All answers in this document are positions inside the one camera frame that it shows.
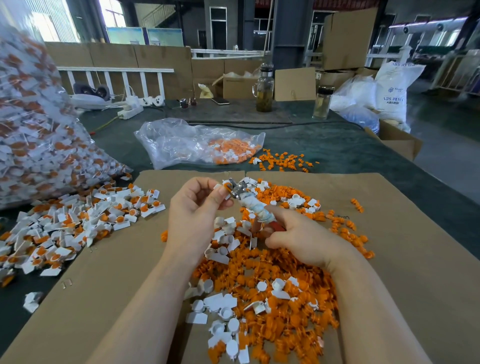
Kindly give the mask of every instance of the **red handle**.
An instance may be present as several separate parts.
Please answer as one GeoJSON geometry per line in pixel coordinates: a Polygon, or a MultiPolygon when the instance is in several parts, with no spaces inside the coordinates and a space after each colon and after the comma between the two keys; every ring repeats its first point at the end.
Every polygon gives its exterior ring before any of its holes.
{"type": "Polygon", "coordinates": [[[287,231],[282,225],[280,225],[277,221],[272,221],[270,224],[268,224],[273,228],[275,231],[287,231]]]}

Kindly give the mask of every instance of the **headphones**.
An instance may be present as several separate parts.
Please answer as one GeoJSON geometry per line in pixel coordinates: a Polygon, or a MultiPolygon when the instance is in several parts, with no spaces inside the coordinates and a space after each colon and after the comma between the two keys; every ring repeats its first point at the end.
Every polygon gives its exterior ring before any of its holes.
{"type": "Polygon", "coordinates": [[[73,84],[73,93],[98,96],[99,98],[102,98],[105,101],[109,101],[111,99],[110,91],[108,89],[108,86],[106,85],[100,85],[95,90],[94,88],[91,88],[90,85],[88,84],[84,84],[82,82],[76,82],[73,84]]]}

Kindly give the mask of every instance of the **left hand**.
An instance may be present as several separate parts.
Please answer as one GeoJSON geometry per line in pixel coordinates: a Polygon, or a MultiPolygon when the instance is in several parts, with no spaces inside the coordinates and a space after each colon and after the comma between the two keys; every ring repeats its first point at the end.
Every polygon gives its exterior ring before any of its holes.
{"type": "Polygon", "coordinates": [[[228,190],[214,187],[212,178],[195,177],[185,183],[172,197],[168,214],[168,241],[164,255],[180,259],[192,269],[203,257],[212,241],[217,210],[233,206],[225,200],[228,190]]]}

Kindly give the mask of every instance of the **staircase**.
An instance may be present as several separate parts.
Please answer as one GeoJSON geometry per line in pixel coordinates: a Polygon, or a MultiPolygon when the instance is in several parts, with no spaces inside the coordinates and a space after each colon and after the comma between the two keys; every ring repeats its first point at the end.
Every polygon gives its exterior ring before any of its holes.
{"type": "Polygon", "coordinates": [[[142,27],[156,28],[175,13],[175,5],[159,5],[142,20],[142,27]]]}

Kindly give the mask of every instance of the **right hand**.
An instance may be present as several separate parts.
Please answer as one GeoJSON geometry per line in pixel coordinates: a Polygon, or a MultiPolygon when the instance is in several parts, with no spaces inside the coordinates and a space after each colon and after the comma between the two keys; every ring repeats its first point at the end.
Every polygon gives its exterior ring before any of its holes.
{"type": "Polygon", "coordinates": [[[269,226],[264,227],[263,235],[268,236],[265,244],[271,249],[287,248],[302,263],[327,269],[345,253],[356,251],[349,242],[296,211],[272,205],[265,208],[287,229],[273,232],[269,226]]]}

